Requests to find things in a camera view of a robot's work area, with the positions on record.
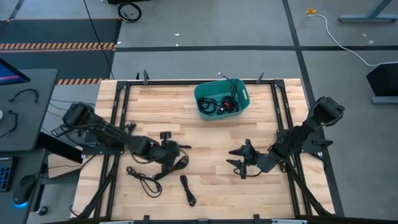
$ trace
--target wheel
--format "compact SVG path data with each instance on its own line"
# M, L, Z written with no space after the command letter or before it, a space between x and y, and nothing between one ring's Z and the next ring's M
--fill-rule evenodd
M43 215L47 214L47 212L48 212L47 207L41 205L36 213L39 216L43 216Z
M124 22L137 22L141 18L141 9L132 2L124 2L118 7L118 14Z

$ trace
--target wooden table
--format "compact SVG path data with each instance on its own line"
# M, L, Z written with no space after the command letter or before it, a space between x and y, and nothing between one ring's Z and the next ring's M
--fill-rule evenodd
M301 125L308 112L302 84L299 79L284 81L294 125ZM95 112L108 121L114 104L116 82L102 81L99 88ZM142 220L144 215L150 215L151 220L252 219L253 214L259 214L261 218L293 218L287 175L278 167L259 177L242 180L233 173L233 166L225 161L238 159L229 155L228 151L239 148L247 138L261 152L265 152L276 140L278 126L271 87L246 87L251 99L246 111L240 116L206 122L198 115L193 97L195 85L133 86L126 121L138 123L134 134L160 141L161 131L171 131L172 140L192 146L187 150L190 162L185 169L161 179L162 195L150 198L140 182L126 174L126 167L133 166L137 172L151 176L160 172L160 165L137 164L126 151L120 158L112 220ZM119 108L116 124L120 121ZM308 154L302 154L301 158L308 188L329 212L333 212L322 162ZM96 156L81 171L73 204L75 212L80 213L97 191L102 162L103 156ZM256 167L248 168L248 174L258 172ZM180 183L182 174L187 176L189 188L197 198L195 207L187 203ZM299 188L296 189L303 213L302 196ZM104 195L101 215L105 214L108 199L107 192Z

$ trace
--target orange striped tape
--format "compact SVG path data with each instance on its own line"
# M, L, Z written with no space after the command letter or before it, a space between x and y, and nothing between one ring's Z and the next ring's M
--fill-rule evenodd
M116 47L115 43L101 43L104 50L112 50ZM13 43L0 44L0 50L64 50L64 49L91 49L101 50L99 43Z
M71 78L60 79L57 85L88 85L100 84L102 80L109 80L108 78Z
M32 53L32 52L82 52L82 51L92 51L92 50L101 50L101 49L49 49L49 50L0 50L0 53Z
M91 18L92 20L106 20L106 19L121 19L120 17L100 17L100 18ZM40 21L40 20L89 20L89 18L37 18L37 19L11 19L9 21Z

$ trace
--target white cable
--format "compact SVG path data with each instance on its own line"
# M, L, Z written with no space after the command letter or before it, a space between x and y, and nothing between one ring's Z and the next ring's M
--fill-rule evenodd
M363 61L363 63L365 63L367 66L374 67L374 66L379 66L379 65L398 63L398 61L396 61L396 62L383 62L383 63L378 63L378 64L375 64L375 65L372 65L372 64L367 63L367 62L366 62L361 56L359 56L357 53L353 52L353 51L350 50L350 49L347 49L347 48L341 46L341 45L337 42L337 40L336 40L336 39L330 34L330 32L329 32L329 28L328 28L328 19L327 19L325 16L319 15L319 14L308 15L308 16L309 16L309 17L314 17L314 16L322 17L322 18L326 21L326 32L328 32L329 36L333 39L333 41L334 41L337 45L339 45L339 47L341 47L342 49L347 50L347 51L349 51L349 52L355 54L355 56L357 56L359 59L361 59L361 60Z

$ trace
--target gray desk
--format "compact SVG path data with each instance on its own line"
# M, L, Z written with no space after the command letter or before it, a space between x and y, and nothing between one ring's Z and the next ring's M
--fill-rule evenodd
M26 208L16 208L12 199L13 191L18 182L29 174L44 172L44 161L47 151L66 157L75 162L82 162L81 151L40 132L57 79L55 69L21 70L30 79L30 83L0 86L0 109L5 113L0 121L0 134L7 132L14 125L14 117L7 114L8 110L19 113L18 128L0 139L0 157L17 156L19 158L14 171L9 192L0 193L0 222L25 223L29 212L33 212L40 204L44 190L42 178L39 178ZM15 100L8 102L21 90L33 88L39 92L39 103L35 104L33 92L23 92Z
M0 139L1 152L29 151L35 147L58 75L56 69L21 72L31 79L29 83L0 86L0 109L4 112L0 121L0 134L6 133L14 126L14 116L9 115L7 111L13 110L19 114L18 128ZM39 92L37 104L34 103L35 94L32 91L21 93L13 103L8 102L19 91L30 88Z

